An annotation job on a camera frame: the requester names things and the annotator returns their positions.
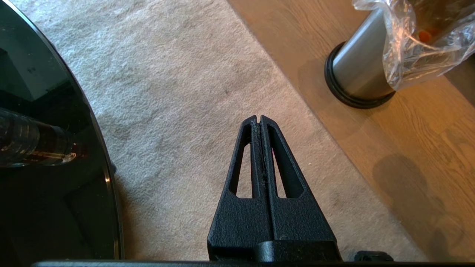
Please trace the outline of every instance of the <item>wooden floor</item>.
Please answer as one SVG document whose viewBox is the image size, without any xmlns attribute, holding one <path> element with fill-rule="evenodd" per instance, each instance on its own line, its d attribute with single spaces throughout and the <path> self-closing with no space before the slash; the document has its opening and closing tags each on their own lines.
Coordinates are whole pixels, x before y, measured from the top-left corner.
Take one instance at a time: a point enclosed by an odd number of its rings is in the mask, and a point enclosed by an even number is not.
<svg viewBox="0 0 475 267">
<path fill-rule="evenodd" d="M 367 12 L 349 0 L 229 2 L 428 258 L 474 261 L 475 72 L 353 109 L 328 90 L 323 63 Z"/>
</svg>

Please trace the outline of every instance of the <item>stainless steel trash can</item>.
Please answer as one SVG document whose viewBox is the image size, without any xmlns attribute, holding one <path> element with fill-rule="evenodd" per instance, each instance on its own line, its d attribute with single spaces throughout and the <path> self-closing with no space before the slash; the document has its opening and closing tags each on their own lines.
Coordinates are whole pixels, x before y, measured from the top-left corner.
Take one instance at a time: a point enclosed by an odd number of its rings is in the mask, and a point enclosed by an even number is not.
<svg viewBox="0 0 475 267">
<path fill-rule="evenodd" d="M 383 69 L 385 39 L 383 12 L 375 10 L 349 41 L 327 57 L 325 81 L 340 101 L 356 108 L 373 108 L 394 95 Z"/>
</svg>

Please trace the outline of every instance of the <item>clear plastic bag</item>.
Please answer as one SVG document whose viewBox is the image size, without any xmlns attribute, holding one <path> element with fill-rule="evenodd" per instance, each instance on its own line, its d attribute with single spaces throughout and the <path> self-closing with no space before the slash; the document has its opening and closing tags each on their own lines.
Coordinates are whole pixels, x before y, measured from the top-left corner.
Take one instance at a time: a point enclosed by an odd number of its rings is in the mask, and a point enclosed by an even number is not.
<svg viewBox="0 0 475 267">
<path fill-rule="evenodd" d="M 474 0 L 353 0 L 382 9 L 383 67 L 394 90 L 440 76 L 475 52 Z"/>
</svg>

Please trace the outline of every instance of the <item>beige carpet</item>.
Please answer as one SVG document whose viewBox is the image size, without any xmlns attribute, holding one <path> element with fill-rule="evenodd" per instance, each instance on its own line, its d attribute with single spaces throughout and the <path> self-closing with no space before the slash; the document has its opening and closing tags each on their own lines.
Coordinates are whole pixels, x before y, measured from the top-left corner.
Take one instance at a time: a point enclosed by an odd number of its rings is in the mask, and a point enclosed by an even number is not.
<svg viewBox="0 0 475 267">
<path fill-rule="evenodd" d="M 425 260 L 225 0 L 13 2 L 91 103 L 118 167 L 128 259 L 208 259 L 239 125 L 265 114 L 346 260 L 362 249 Z"/>
</svg>

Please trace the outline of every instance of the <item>black glass tabletop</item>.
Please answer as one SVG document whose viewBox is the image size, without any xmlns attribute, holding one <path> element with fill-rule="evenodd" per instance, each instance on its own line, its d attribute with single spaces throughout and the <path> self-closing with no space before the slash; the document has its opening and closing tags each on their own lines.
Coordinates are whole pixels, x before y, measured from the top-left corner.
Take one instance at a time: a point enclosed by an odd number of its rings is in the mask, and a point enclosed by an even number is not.
<svg viewBox="0 0 475 267">
<path fill-rule="evenodd" d="M 123 258 L 111 171 L 74 76 L 0 0 L 0 266 Z"/>
</svg>

